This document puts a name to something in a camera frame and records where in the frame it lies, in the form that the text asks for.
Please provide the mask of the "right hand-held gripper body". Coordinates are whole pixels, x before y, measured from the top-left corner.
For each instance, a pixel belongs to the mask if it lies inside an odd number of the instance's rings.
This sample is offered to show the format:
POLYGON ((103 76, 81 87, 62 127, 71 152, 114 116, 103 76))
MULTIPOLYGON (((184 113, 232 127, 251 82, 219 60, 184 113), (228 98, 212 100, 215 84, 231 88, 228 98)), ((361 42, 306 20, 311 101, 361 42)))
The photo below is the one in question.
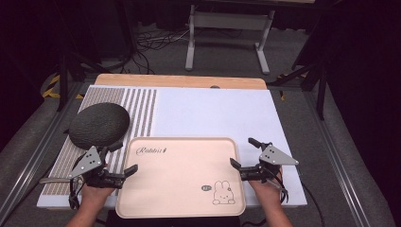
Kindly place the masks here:
POLYGON ((273 144, 254 144, 261 149, 259 163, 255 166, 239 166, 239 175, 242 181, 260 181, 265 183, 273 180, 280 171, 281 166, 296 166, 297 160, 284 153, 273 144))

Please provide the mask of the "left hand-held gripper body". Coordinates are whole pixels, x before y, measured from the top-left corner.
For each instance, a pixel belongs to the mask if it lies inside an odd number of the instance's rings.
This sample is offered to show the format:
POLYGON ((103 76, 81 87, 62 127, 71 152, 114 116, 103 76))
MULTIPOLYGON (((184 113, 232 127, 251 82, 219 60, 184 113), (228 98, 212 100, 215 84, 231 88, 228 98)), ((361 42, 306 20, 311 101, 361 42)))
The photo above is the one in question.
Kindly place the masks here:
POLYGON ((86 184, 97 188, 121 189, 126 180, 124 174, 110 173, 106 168, 106 157, 101 159, 99 152, 103 148, 91 146, 82 154, 68 174, 69 179, 81 177, 86 184))

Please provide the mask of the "dark round woven mat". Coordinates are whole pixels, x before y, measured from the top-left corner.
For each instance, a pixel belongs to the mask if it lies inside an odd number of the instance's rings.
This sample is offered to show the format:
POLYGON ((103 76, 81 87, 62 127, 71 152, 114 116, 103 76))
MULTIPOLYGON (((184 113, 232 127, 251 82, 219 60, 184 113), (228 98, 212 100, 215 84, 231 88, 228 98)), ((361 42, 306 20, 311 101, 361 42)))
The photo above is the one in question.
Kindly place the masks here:
POLYGON ((122 106, 110 102, 97 103, 76 115, 68 134, 78 148, 107 147, 124 137, 130 122, 130 115, 122 106))

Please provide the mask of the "pink plastic tray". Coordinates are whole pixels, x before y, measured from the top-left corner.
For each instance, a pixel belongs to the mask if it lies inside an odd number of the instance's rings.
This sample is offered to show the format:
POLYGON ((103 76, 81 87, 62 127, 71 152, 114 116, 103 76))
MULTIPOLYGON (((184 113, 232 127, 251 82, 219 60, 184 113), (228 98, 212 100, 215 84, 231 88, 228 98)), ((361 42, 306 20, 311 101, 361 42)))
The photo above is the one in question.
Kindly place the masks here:
POLYGON ((125 165, 138 170, 118 192, 121 218, 229 217, 246 207, 230 160, 230 138, 143 137, 131 140, 125 165))

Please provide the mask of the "person's right hand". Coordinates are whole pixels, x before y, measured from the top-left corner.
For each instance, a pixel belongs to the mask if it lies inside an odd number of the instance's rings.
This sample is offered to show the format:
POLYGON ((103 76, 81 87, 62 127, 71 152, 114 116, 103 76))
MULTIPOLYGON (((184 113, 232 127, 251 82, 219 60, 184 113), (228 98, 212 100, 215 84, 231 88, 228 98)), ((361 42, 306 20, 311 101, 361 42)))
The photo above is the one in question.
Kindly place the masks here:
POLYGON ((281 185, 273 178, 265 183, 261 181, 249 181, 255 196, 260 204, 281 204, 281 185))

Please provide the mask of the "person's left hand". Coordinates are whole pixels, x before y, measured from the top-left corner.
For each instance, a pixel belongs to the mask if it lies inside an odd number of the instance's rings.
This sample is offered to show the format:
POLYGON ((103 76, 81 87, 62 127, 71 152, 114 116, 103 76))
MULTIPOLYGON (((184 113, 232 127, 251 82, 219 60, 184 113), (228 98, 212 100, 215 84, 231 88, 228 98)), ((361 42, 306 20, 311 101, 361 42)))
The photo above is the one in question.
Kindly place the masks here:
POLYGON ((82 187, 81 204, 92 208, 102 208, 113 192, 114 188, 97 188, 85 184, 82 187))

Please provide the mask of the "grey metal rod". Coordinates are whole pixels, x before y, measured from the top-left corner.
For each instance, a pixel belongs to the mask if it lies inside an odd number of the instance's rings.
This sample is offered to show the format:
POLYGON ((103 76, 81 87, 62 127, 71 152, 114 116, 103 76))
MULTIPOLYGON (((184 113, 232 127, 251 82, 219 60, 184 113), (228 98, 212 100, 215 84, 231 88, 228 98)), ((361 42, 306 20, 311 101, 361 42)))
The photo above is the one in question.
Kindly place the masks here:
POLYGON ((45 183, 70 183, 73 181, 72 179, 69 178, 41 178, 39 180, 40 184, 45 184, 45 183))

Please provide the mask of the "white striped table mat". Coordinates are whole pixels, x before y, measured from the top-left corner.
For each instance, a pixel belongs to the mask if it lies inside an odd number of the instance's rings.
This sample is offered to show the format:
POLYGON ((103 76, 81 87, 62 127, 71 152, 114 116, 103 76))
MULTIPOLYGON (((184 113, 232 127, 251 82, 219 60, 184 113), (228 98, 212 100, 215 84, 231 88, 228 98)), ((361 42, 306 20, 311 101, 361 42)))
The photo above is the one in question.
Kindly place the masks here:
MULTIPOLYGON (((244 166, 258 163, 260 151, 248 143, 252 137, 291 156, 278 113, 269 90, 134 87, 91 85, 79 112, 103 102, 124 107, 131 117, 123 139, 124 147, 108 154, 111 172, 121 172, 127 145, 141 136, 229 137, 237 145, 239 162, 244 166)), ((67 137, 49 177, 66 178, 74 162, 85 152, 67 137)), ((283 166, 284 185, 289 193, 286 207, 307 205, 305 192, 295 166, 283 166)), ((37 206, 69 209, 69 181, 46 183, 37 206)))

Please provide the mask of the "black metal stand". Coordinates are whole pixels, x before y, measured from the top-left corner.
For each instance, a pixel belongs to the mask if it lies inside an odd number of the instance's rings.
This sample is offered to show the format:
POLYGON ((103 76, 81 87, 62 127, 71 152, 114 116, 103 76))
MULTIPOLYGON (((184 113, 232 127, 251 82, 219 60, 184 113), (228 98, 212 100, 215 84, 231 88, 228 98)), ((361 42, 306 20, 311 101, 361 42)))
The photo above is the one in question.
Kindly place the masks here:
POLYGON ((324 120, 323 117, 323 105, 324 105, 324 97, 325 97, 325 89, 327 82, 327 74, 322 63, 312 63, 307 66, 303 66, 286 76, 279 77, 277 80, 273 82, 269 82, 269 86, 280 87, 285 83, 299 78, 301 75, 305 75, 302 82, 300 83, 300 88, 304 92, 311 92, 316 84, 319 85, 317 101, 316 101, 316 111, 318 117, 321 120, 324 120))
POLYGON ((60 101, 58 111, 60 112, 68 101, 68 76, 74 81, 84 81, 86 76, 82 64, 88 65, 96 73, 109 73, 109 70, 92 62, 80 54, 72 51, 61 52, 59 55, 60 73, 60 101))

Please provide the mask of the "yellow black floor tape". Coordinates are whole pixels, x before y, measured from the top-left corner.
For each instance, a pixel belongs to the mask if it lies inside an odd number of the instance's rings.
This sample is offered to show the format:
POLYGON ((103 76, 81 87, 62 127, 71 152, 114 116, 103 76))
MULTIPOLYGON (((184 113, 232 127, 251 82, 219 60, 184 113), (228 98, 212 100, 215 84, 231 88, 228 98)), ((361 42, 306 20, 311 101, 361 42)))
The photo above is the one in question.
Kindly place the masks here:
POLYGON ((50 76, 44 83, 44 90, 42 91, 43 98, 61 98, 61 93, 56 90, 56 86, 61 81, 60 75, 50 76))

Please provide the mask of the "wooden table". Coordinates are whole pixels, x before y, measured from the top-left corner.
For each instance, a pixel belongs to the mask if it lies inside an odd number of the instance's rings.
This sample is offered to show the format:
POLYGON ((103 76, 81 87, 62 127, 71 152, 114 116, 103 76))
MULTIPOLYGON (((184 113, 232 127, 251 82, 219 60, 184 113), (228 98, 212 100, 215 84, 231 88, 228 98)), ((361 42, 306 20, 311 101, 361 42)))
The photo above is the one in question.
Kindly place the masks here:
POLYGON ((263 79, 130 74, 100 74, 95 85, 185 88, 210 88, 217 85, 221 89, 267 89, 263 79))

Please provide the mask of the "dark curtain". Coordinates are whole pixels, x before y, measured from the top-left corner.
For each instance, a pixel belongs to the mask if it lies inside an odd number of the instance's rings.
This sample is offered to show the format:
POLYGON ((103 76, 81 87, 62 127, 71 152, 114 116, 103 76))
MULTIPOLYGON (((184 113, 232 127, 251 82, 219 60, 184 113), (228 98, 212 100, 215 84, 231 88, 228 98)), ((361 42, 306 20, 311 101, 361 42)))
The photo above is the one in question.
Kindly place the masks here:
POLYGON ((41 89, 65 67, 131 53, 121 0, 0 0, 0 151, 42 105, 41 89))
POLYGON ((401 0, 316 0, 297 62, 325 58, 332 96, 401 227, 401 0))

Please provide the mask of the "aluminium floor rail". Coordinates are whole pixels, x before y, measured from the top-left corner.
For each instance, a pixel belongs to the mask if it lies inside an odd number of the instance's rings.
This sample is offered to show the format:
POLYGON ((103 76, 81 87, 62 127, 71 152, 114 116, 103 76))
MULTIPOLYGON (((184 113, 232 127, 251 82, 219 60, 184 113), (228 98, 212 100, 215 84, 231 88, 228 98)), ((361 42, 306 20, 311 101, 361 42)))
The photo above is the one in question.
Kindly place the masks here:
POLYGON ((323 138, 323 143, 327 150, 328 159, 336 174, 342 194, 346 199, 346 202, 350 208, 351 214, 357 227, 372 227, 371 222, 368 220, 368 217, 361 205, 360 199, 357 195, 357 191, 354 188, 351 179, 349 178, 349 175, 344 167, 344 164, 342 163, 342 160, 340 159, 331 133, 329 132, 329 129, 327 128, 325 122, 320 119, 316 108, 314 96, 310 92, 304 92, 304 97, 308 109, 311 111, 311 114, 318 127, 321 137, 323 138))
POLYGON ((66 95, 67 101, 62 105, 59 111, 54 113, 54 116, 51 118, 50 124, 46 128, 41 141, 31 152, 29 160, 22 168, 22 171, 19 173, 15 184, 0 207, 0 225, 6 222, 6 219, 10 216, 13 209, 25 195, 33 177, 37 172, 37 169, 39 168, 39 165, 48 151, 48 147, 54 139, 57 128, 67 115, 67 112, 69 111, 69 108, 72 105, 73 100, 76 98, 76 95, 80 91, 82 85, 82 82, 75 82, 71 86, 71 90, 66 95))

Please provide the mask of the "white metal stand frame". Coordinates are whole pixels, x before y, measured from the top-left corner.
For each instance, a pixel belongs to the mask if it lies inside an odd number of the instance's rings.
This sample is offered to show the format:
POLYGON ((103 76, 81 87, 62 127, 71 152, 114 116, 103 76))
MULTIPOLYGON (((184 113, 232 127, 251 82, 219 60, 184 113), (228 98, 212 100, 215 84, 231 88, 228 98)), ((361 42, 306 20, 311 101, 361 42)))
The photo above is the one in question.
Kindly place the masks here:
POLYGON ((268 75, 270 73, 270 68, 268 66, 264 48, 270 33, 274 15, 274 10, 270 10, 266 15, 202 12, 197 11, 196 6, 192 5, 189 13, 189 41, 184 68, 187 71, 191 71, 193 69, 196 27, 260 30, 261 38, 258 43, 254 44, 254 48, 262 73, 264 75, 268 75))

